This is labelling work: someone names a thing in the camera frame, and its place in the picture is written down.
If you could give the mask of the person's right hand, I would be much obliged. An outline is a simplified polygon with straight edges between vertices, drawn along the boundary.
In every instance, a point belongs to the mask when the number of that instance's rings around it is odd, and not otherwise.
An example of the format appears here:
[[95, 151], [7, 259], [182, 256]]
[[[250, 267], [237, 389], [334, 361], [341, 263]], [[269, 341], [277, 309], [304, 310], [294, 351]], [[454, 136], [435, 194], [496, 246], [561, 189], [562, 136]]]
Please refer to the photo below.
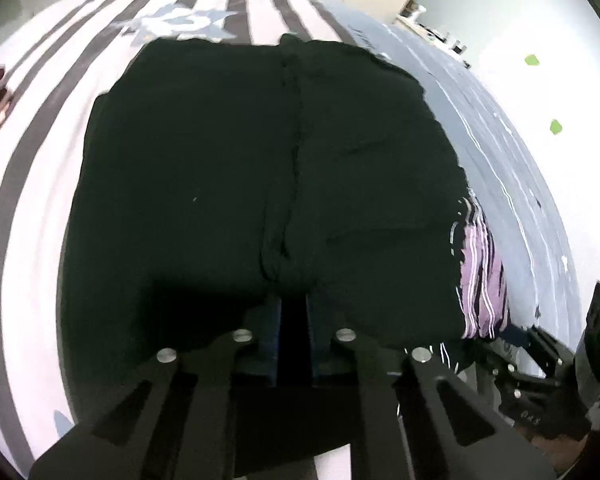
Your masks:
[[559, 436], [550, 440], [535, 434], [529, 442], [550, 461], [554, 471], [560, 476], [577, 463], [588, 443], [588, 436], [579, 441], [569, 436]]

